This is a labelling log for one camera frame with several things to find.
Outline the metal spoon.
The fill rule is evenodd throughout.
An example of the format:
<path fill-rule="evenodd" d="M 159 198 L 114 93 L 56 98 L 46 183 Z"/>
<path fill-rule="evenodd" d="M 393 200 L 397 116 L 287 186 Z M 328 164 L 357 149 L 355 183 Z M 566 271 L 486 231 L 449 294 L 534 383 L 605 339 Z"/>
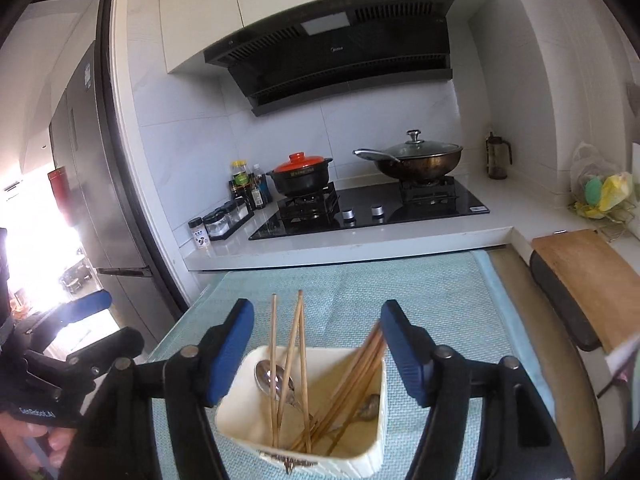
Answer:
<path fill-rule="evenodd" d="M 331 445 L 328 449 L 328 454 L 334 451 L 337 447 L 337 443 L 340 442 L 341 437 L 344 436 L 346 429 L 357 422 L 372 422 L 378 418 L 378 411 L 380 410 L 380 395 L 378 393 L 369 394 L 356 409 L 356 412 L 349 416 L 342 424 L 334 426 L 329 435 L 332 438 Z"/>
<path fill-rule="evenodd" d="M 254 368 L 254 377 L 260 391 L 267 396 L 274 396 L 277 401 L 280 400 L 281 394 L 286 392 L 285 403 L 303 413 L 303 404 L 296 396 L 292 378 L 288 378 L 288 390 L 284 390 L 284 368 L 282 366 L 278 364 L 271 366 L 268 360 L 261 360 Z"/>

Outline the black range hood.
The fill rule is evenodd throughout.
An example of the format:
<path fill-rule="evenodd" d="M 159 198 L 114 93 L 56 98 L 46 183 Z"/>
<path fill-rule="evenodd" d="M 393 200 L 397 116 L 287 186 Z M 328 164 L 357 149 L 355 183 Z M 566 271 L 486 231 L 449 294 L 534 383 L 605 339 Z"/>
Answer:
<path fill-rule="evenodd" d="M 454 0 L 317 0 L 215 42 L 224 68 L 262 116 L 327 96 L 449 80 L 447 14 Z"/>

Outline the spice jar rack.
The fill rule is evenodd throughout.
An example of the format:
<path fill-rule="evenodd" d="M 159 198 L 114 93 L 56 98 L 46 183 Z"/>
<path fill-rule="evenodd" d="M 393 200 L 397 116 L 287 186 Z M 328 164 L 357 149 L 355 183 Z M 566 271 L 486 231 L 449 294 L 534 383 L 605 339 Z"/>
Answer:
<path fill-rule="evenodd" d="M 203 223 L 209 239 L 226 240 L 254 216 L 242 197 L 228 200 L 222 206 L 206 214 Z"/>

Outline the dark wok with lid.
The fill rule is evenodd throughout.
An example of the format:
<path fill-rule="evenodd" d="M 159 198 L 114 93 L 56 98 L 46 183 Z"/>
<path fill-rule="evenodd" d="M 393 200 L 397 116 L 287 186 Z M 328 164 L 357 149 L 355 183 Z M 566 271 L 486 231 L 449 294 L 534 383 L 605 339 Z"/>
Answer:
<path fill-rule="evenodd" d="M 423 140 L 420 130 L 408 130 L 408 140 L 386 150 L 357 148 L 356 157 L 373 162 L 381 174 L 402 182 L 426 182 L 450 174 L 459 165 L 463 148 L 453 143 Z"/>

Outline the wooden cutting board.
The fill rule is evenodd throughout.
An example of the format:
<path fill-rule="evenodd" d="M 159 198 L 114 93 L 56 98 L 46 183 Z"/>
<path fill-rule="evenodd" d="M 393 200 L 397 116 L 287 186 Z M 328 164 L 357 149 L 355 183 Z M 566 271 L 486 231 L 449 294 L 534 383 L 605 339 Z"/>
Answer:
<path fill-rule="evenodd" d="M 605 352 L 639 331 L 639 274 L 593 230 L 537 237 L 532 248 L 586 316 Z"/>

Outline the light blue table mat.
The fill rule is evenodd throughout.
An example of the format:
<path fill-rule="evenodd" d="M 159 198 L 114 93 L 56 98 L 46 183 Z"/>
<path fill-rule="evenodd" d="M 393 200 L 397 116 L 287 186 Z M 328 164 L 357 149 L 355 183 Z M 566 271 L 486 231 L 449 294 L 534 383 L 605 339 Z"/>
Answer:
<path fill-rule="evenodd" d="M 499 278 L 498 250 L 450 252 L 421 258 L 332 266 L 215 273 L 198 300 L 149 355 L 168 359 L 186 344 L 197 344 L 210 326 L 224 322 L 239 298 L 254 304 L 255 324 L 246 351 L 268 344 L 270 297 L 279 297 L 278 343 L 286 344 L 298 290 L 305 298 L 308 347 L 356 348 L 366 339 L 382 304 L 395 299 L 410 322 L 424 327 L 438 344 L 467 359 L 497 363 L 512 354 L 524 364 L 552 418 L 555 416 L 541 358 L 526 333 L 524 314 Z M 387 434 L 381 470 L 370 479 L 405 479 L 428 411 L 408 396 L 390 354 L 387 370 Z M 230 479 L 329 479 L 294 471 L 287 475 L 221 437 L 215 440 Z"/>

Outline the black gas stove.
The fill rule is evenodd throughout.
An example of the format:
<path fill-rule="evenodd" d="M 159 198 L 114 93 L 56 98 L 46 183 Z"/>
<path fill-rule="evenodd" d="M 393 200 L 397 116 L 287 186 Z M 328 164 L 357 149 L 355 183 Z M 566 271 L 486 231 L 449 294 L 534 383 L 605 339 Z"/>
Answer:
<path fill-rule="evenodd" d="M 393 182 L 344 190 L 329 183 L 318 193 L 280 200 L 278 210 L 250 239 L 268 240 L 488 212 L 488 207 L 450 176 L 422 184 Z"/>

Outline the dark glass pitcher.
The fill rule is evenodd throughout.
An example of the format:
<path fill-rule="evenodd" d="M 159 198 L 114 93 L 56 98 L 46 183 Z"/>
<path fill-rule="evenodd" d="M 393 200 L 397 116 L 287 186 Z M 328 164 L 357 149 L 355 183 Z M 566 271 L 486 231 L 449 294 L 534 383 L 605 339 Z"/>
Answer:
<path fill-rule="evenodd" d="M 494 180 L 506 179 L 508 167 L 512 165 L 511 143 L 491 132 L 485 140 L 485 151 L 488 177 Z"/>

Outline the black pot orange lid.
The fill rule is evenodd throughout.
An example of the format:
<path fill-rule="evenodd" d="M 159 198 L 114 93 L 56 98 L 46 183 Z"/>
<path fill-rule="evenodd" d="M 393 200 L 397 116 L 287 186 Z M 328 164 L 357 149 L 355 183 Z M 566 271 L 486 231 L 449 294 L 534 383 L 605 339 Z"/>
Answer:
<path fill-rule="evenodd" d="M 276 190 L 286 197 L 318 193 L 329 184 L 330 162 L 331 157 L 297 152 L 267 174 L 273 180 Z"/>

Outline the plastic bag with produce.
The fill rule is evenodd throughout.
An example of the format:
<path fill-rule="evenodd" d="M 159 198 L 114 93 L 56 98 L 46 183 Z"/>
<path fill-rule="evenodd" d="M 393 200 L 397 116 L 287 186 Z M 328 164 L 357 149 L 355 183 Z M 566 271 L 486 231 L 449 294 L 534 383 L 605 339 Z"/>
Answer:
<path fill-rule="evenodd" d="M 573 210 L 582 218 L 608 220 L 629 226 L 639 214 L 639 181 L 582 142 L 570 165 Z"/>

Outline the white spice jar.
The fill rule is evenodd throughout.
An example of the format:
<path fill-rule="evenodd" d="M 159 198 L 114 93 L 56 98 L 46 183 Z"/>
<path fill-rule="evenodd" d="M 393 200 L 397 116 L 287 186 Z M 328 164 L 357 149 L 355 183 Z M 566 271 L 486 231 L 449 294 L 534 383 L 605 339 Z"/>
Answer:
<path fill-rule="evenodd" d="M 198 249 L 206 249 L 210 246 L 210 238 L 204 221 L 201 217 L 195 217 L 188 222 L 189 229 L 192 234 L 192 238 L 195 246 Z"/>

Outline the sauce bottles group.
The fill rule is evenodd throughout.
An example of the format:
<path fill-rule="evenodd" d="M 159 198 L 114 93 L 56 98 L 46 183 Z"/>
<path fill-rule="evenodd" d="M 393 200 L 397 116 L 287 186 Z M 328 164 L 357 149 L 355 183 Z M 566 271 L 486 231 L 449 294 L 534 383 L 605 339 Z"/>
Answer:
<path fill-rule="evenodd" d="M 262 209 L 268 205 L 266 194 L 262 192 L 262 181 L 248 171 L 244 159 L 234 160 L 231 165 L 230 188 L 235 197 L 241 197 L 248 203 L 250 210 Z"/>

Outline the grey refrigerator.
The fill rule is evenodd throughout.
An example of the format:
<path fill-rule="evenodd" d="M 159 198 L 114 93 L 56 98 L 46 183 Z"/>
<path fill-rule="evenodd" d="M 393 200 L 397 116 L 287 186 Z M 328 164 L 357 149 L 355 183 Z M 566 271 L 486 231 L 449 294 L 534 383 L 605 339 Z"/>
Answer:
<path fill-rule="evenodd" d="M 54 166 L 65 170 L 70 218 L 101 286 L 112 296 L 120 326 L 141 333 L 149 352 L 175 324 L 145 256 L 134 239 L 108 166 L 96 86 L 96 46 L 70 76 L 50 122 Z"/>

